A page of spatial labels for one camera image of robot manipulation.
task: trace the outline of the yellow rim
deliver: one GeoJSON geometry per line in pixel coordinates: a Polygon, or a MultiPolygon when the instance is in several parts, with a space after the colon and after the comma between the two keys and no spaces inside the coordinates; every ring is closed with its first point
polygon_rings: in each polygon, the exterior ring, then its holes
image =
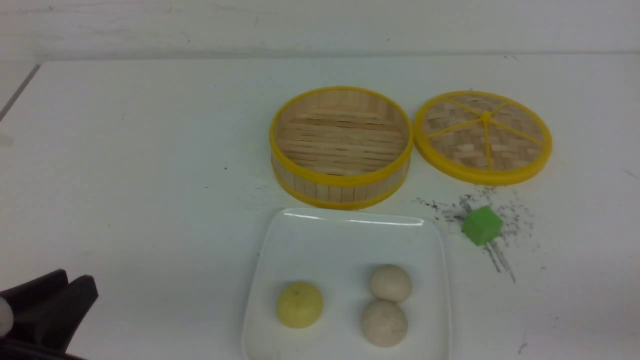
{"type": "Polygon", "coordinates": [[[331,86],[328,88],[319,88],[319,89],[305,92],[287,101],[287,103],[284,104],[278,110],[276,115],[273,117],[273,120],[271,121],[271,128],[269,129],[269,143],[271,144],[271,150],[273,151],[273,154],[275,154],[278,162],[280,162],[285,169],[292,172],[294,175],[304,177],[305,179],[312,181],[314,183],[319,183],[319,184],[328,185],[328,186],[365,185],[365,184],[371,184],[371,183],[375,183],[376,181],[382,180],[388,177],[389,175],[393,174],[394,172],[398,171],[403,166],[405,161],[407,161],[407,159],[411,155],[411,149],[413,146],[413,128],[411,126],[411,121],[409,120],[409,117],[404,112],[404,110],[400,107],[400,105],[396,104],[395,101],[389,99],[388,97],[364,88],[357,88],[353,86],[331,86]],[[369,95],[373,95],[381,99],[384,99],[402,114],[404,121],[406,122],[407,128],[409,129],[409,139],[407,140],[407,144],[406,144],[406,147],[404,148],[404,151],[400,154],[400,156],[398,156],[398,159],[395,159],[391,164],[379,170],[376,170],[374,172],[369,172],[366,174],[356,175],[356,176],[336,176],[336,175],[321,174],[318,172],[311,171],[309,169],[305,169],[295,164],[293,161],[291,161],[282,153],[282,151],[278,147],[278,144],[276,143],[276,136],[275,136],[276,122],[280,118],[280,115],[282,114],[282,112],[286,108],[288,108],[292,103],[300,100],[305,96],[319,93],[319,92],[332,91],[332,90],[352,90],[352,91],[365,92],[369,95]]]}
{"type": "MultiPolygon", "coordinates": [[[[458,106],[466,109],[467,111],[470,111],[470,109],[468,109],[466,106],[462,104],[458,104],[458,106]]],[[[471,120],[470,122],[465,123],[464,126],[469,125],[474,121],[479,121],[479,120],[471,120]]],[[[492,124],[500,126],[500,124],[495,121],[492,122],[492,124]]],[[[446,94],[436,96],[431,100],[425,102],[424,105],[422,105],[422,107],[420,108],[420,110],[418,110],[418,114],[416,114],[415,116],[415,121],[413,122],[413,126],[415,127],[415,129],[417,129],[415,131],[415,146],[418,148],[418,150],[420,151],[424,159],[427,160],[430,164],[432,164],[435,168],[442,171],[443,173],[469,183],[491,185],[491,186],[511,185],[511,184],[520,183],[522,181],[525,181],[534,177],[538,172],[540,172],[540,170],[542,170],[542,168],[545,167],[545,164],[547,163],[549,156],[551,156],[552,139],[551,139],[551,132],[549,132],[547,125],[545,125],[545,123],[533,111],[531,111],[526,106],[520,104],[519,102],[516,102],[504,96],[491,94],[488,92],[459,91],[459,92],[448,92],[446,94]],[[493,170],[479,170],[474,168],[468,168],[466,166],[455,163],[451,161],[449,158],[447,158],[446,156],[440,154],[431,145],[429,138],[422,131],[422,128],[424,125],[424,117],[427,111],[436,103],[440,101],[444,101],[449,97],[460,96],[460,95],[482,95],[482,96],[492,97],[494,99],[499,99],[501,101],[504,101],[503,105],[494,109],[493,111],[494,113],[506,105],[513,105],[518,107],[522,111],[524,111],[528,116],[530,116],[535,121],[536,125],[538,125],[538,127],[540,128],[540,131],[542,132],[542,143],[540,143],[535,139],[532,139],[531,137],[525,134],[516,132],[515,130],[512,132],[514,132],[518,136],[522,136],[528,140],[532,140],[533,142],[536,142],[539,145],[541,145],[542,150],[540,152],[540,155],[530,164],[522,168],[507,170],[507,171],[493,171],[493,170]]],[[[443,132],[449,131],[451,129],[452,129],[451,127],[448,129],[444,129],[443,132]]],[[[487,160],[491,162],[491,156],[487,156],[487,160]]]]}
{"type": "Polygon", "coordinates": [[[369,206],[373,206],[385,200],[387,197],[390,197],[391,195],[393,195],[394,192],[400,189],[400,186],[402,186],[402,184],[404,183],[404,180],[406,179],[406,174],[405,174],[402,176],[402,179],[400,179],[400,181],[398,181],[398,183],[393,188],[391,188],[389,191],[373,199],[369,199],[367,201],[361,201],[361,202],[348,202],[345,204],[337,204],[335,202],[328,202],[328,201],[314,199],[312,197],[308,197],[302,193],[297,192],[296,190],[292,189],[289,185],[287,185],[287,183],[285,183],[280,178],[280,176],[278,176],[278,173],[275,172],[275,169],[273,171],[273,175],[275,175],[276,180],[278,181],[278,184],[282,186],[284,191],[286,191],[287,193],[289,193],[289,195],[295,197],[296,199],[306,204],[309,204],[311,206],[315,206],[317,208],[337,209],[337,210],[358,210],[358,209],[368,208],[369,206]]]}

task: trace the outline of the bamboo steamer basket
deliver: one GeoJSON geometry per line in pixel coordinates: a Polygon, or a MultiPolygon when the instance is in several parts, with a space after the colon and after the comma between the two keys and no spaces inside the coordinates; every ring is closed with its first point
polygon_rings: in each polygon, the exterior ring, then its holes
{"type": "Polygon", "coordinates": [[[282,106],[269,141],[275,177],[286,192],[320,208],[360,209],[402,185],[413,129],[384,95],[335,86],[282,106]]]}

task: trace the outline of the bamboo steamer lid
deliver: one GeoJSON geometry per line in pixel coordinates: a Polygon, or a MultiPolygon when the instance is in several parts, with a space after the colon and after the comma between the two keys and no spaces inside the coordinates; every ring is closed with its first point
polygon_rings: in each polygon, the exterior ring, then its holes
{"type": "Polygon", "coordinates": [[[478,91],[439,95],[418,111],[415,144],[435,168],[475,184],[509,185],[545,166],[552,139],[524,105],[478,91]]]}

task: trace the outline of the dough ball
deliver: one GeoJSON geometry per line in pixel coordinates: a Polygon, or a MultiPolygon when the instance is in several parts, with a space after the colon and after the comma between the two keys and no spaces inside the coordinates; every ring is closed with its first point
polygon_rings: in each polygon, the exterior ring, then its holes
{"type": "Polygon", "coordinates": [[[411,295],[411,277],[397,265],[382,265],[369,278],[369,289],[380,300],[402,302],[411,295]]]}
{"type": "Polygon", "coordinates": [[[406,335],[406,315],[391,301],[375,300],[362,313],[362,332],[377,347],[392,347],[406,335]]]}

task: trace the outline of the black object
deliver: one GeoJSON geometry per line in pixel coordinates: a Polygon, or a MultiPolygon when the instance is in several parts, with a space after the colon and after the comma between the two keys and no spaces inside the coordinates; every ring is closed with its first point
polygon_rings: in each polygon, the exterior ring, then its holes
{"type": "Polygon", "coordinates": [[[83,275],[69,283],[66,271],[56,270],[0,291],[0,297],[13,311],[13,327],[0,338],[0,355],[15,359],[74,359],[64,353],[98,298],[98,291],[93,277],[83,275]],[[42,351],[41,357],[29,356],[28,353],[38,349],[42,351]]]}

